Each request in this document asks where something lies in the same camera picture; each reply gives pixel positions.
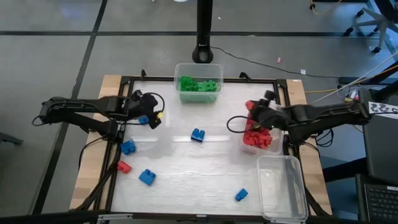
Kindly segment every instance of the floor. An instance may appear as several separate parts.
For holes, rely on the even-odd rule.
[[[322,12],[332,5],[317,3],[316,9]],[[359,77],[390,57],[398,44],[390,34],[388,45],[374,55],[370,48],[377,45],[377,36],[340,37],[353,22],[370,19],[353,17],[368,6],[375,7],[372,1],[341,3],[317,16],[308,0],[214,0],[212,30],[220,32],[211,45],[286,70]],[[24,140],[21,146],[0,144],[0,216],[24,215],[34,205],[59,130],[57,124],[31,125],[41,102],[52,96],[96,98],[103,75],[138,75],[145,69],[148,75],[172,76],[176,64],[192,61],[196,37],[185,31],[195,31],[195,11],[194,0],[0,1],[0,131]],[[372,29],[362,31],[366,35]],[[224,67],[226,77],[246,72],[255,78],[302,79],[306,91],[338,84],[336,78],[292,75],[213,52],[213,63]],[[307,94],[307,101],[323,95]],[[315,104],[341,101],[333,95]],[[335,128],[335,134],[331,147],[320,148],[323,167],[364,156],[362,134],[352,126]],[[68,210],[85,143],[86,134],[69,126],[43,212]],[[327,187],[333,211],[355,218],[353,180]]]

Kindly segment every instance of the table leg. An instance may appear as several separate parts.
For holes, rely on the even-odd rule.
[[[355,174],[368,174],[366,157],[323,169],[323,177],[326,183],[354,177]]]

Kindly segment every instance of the transparent container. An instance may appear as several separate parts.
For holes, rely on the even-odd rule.
[[[195,82],[214,81],[215,91],[183,91],[181,77],[192,77]],[[217,64],[180,63],[175,66],[174,87],[182,103],[212,103],[223,89],[223,67]]]
[[[277,223],[304,223],[308,207],[300,161],[294,156],[262,156],[257,171],[262,216]]]
[[[282,110],[281,105],[275,104],[275,102],[271,102],[269,105],[270,108],[274,110]],[[259,147],[255,146],[250,146],[247,145],[243,142],[243,136],[242,135],[242,140],[241,140],[241,150],[250,154],[268,154],[268,155],[282,155],[282,144],[284,141],[284,134],[283,131],[280,129],[274,128],[269,131],[269,134],[272,137],[272,142],[270,145],[268,145],[267,149],[261,149]]]

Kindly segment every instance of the wooden table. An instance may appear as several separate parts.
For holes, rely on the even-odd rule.
[[[98,98],[103,96],[117,95],[121,77],[121,75],[105,75]],[[287,80],[287,89],[289,92],[291,105],[307,104],[303,83],[301,80]],[[284,93],[281,89],[279,90],[279,93],[281,104],[284,105]],[[106,118],[100,114],[95,114],[94,119],[100,121],[106,120]],[[100,136],[98,133],[89,133],[87,142],[99,137]],[[308,142],[312,143],[313,145],[316,144],[315,140],[313,139],[309,139]],[[76,208],[79,206],[98,183],[101,167],[103,164],[105,148],[106,141],[98,141],[85,149],[70,208]],[[302,161],[305,185],[314,196],[315,200],[322,206],[322,208],[331,214],[328,192],[326,191],[326,183],[323,178],[318,152],[311,147],[304,145],[300,147],[300,157]],[[105,206],[107,191],[108,186],[106,185],[101,197],[101,203],[99,206],[100,208],[104,208]]]

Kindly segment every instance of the pile of green bricks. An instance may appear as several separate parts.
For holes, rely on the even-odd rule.
[[[216,91],[216,82],[213,80],[195,82],[192,77],[180,77],[181,91]]]

